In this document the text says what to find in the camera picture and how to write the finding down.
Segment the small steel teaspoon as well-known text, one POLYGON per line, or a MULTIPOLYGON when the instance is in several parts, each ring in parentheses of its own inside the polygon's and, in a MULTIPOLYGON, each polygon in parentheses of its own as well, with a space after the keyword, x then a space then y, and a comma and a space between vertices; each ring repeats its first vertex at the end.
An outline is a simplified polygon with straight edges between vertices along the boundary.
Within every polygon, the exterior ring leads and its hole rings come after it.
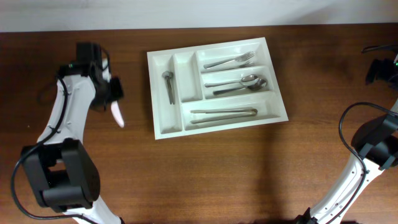
POLYGON ((172 89, 173 77, 174 77, 174 74, 172 72, 167 72, 166 81, 167 81, 167 89, 168 89, 168 94, 169 94, 169 101, 170 101, 171 105, 175 104, 174 92, 172 89))
POLYGON ((171 105, 175 104, 174 96, 173 96, 173 92, 172 92, 172 84, 171 84, 173 76, 174 76, 174 74, 172 72, 170 72, 170 71, 165 71, 162 74, 162 77, 165 79, 165 82, 166 82, 167 93, 168 93, 168 96, 169 96, 169 103, 171 105))

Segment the steel fork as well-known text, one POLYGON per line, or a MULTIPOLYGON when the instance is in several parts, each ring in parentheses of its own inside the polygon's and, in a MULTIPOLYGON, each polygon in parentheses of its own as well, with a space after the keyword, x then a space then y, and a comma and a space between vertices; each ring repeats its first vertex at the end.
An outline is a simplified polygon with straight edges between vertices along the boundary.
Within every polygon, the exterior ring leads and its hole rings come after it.
POLYGON ((204 64, 203 68, 210 69, 210 68, 217 67, 219 65, 223 65, 226 63, 230 63, 230 62, 245 62, 245 61, 249 60, 250 58, 252 58, 254 55, 255 55, 255 53, 253 51, 246 52, 245 54, 242 54, 238 57, 225 59, 225 60, 222 60, 219 62, 204 64))
POLYGON ((255 66, 255 62, 246 62, 244 64, 235 66, 235 67, 230 67, 230 68, 223 68, 223 69, 218 69, 218 70, 214 70, 214 72, 222 72, 222 71, 227 71, 227 70, 235 70, 235 69, 239 69, 239 68, 246 68, 246 67, 252 67, 255 66))

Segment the white plastic cutlery tray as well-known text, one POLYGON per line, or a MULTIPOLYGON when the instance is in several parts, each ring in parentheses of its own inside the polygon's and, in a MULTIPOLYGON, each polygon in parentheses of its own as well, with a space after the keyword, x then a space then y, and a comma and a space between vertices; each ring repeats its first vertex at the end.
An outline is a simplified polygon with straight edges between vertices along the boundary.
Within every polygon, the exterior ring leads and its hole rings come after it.
POLYGON ((288 121, 271 55, 266 39, 263 37, 148 52, 147 61, 156 139, 288 121), (253 51, 255 55, 245 62, 230 62, 210 69, 203 68, 204 64, 238 57, 250 51, 253 51), (255 62, 255 66, 214 72, 214 70, 235 67, 246 62, 255 62), (165 71, 174 74, 172 79, 174 105, 169 103, 166 82, 162 77, 165 71), (240 80, 247 75, 257 75, 259 79, 267 80, 268 84, 257 91, 238 90, 217 96, 213 95, 214 91, 243 86, 238 83, 212 88, 204 86, 206 83, 240 80), (191 110, 233 108, 255 108, 258 113, 250 117, 199 124, 190 123, 198 119, 242 114, 191 113, 191 110))

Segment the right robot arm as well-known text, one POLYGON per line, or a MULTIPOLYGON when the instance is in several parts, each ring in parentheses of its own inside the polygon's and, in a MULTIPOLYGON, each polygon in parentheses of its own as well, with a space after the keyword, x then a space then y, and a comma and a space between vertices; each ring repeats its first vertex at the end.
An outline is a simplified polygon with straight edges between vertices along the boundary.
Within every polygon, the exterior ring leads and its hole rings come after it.
POLYGON ((338 132, 350 152, 348 163, 326 196, 297 216, 294 223, 343 223, 344 215, 369 183, 397 166, 397 103, 391 109, 369 102, 354 103, 341 115, 338 132), (348 144, 343 136, 343 121, 355 106, 369 106, 384 114, 364 123, 348 144))

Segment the pink white plastic knife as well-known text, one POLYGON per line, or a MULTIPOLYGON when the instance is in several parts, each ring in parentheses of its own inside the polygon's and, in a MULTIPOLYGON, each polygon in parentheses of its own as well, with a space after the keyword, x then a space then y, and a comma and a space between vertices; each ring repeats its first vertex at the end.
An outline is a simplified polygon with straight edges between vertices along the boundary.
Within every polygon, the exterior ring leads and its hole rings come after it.
POLYGON ((115 122, 119 125, 120 128, 123 128, 125 126, 125 123, 117 101, 111 103, 111 113, 115 122))

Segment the large steel spoon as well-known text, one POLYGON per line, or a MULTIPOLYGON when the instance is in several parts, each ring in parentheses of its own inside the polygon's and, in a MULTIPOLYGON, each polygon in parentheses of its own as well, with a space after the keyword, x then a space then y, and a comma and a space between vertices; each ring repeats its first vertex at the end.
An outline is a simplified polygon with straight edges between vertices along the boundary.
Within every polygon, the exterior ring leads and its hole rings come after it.
POLYGON ((251 90, 251 91, 257 91, 260 90, 261 88, 264 88, 267 86, 268 82, 265 79, 260 78, 255 84, 249 85, 249 86, 244 86, 244 87, 236 87, 236 88, 230 88, 230 89, 225 89, 225 90, 217 90, 213 92, 213 95, 223 95, 232 91, 238 91, 238 90, 251 90))
POLYGON ((206 84, 204 84, 204 86, 206 88, 212 88, 212 87, 217 87, 217 86, 222 86, 222 85, 230 85, 230 84, 235 84, 235 83, 238 83, 242 86, 249 86, 249 85, 255 84, 258 80, 259 80, 259 77, 257 75, 247 75, 245 77, 242 77, 240 80, 223 82, 223 83, 206 83, 206 84))

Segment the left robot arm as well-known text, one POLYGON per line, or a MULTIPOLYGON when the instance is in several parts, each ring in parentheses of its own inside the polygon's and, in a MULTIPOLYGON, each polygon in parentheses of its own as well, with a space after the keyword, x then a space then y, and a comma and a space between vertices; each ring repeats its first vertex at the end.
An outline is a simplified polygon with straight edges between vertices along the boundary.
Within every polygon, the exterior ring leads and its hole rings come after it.
POLYGON ((124 93, 120 79, 111 75, 109 53, 100 44, 79 42, 76 59, 60 66, 55 78, 57 95, 49 121, 37 143, 23 147, 15 166, 23 168, 39 206, 51 208, 55 215, 29 213, 17 198, 12 178, 14 203, 36 220, 123 223, 101 198, 99 172, 83 146, 89 110, 109 108, 116 123, 124 127, 118 105, 124 93))

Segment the steel fork in tray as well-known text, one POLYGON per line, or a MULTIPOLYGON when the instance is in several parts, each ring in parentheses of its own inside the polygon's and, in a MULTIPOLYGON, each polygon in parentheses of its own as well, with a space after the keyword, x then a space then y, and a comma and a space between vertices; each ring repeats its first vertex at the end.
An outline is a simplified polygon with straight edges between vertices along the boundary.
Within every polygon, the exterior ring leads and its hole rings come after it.
POLYGON ((223 65, 226 63, 230 63, 230 62, 245 62, 245 61, 249 60, 250 58, 252 58, 254 55, 255 55, 255 53, 253 51, 246 52, 245 54, 242 54, 238 57, 225 59, 225 60, 222 60, 219 62, 204 64, 203 68, 210 69, 210 68, 217 67, 219 65, 223 65))

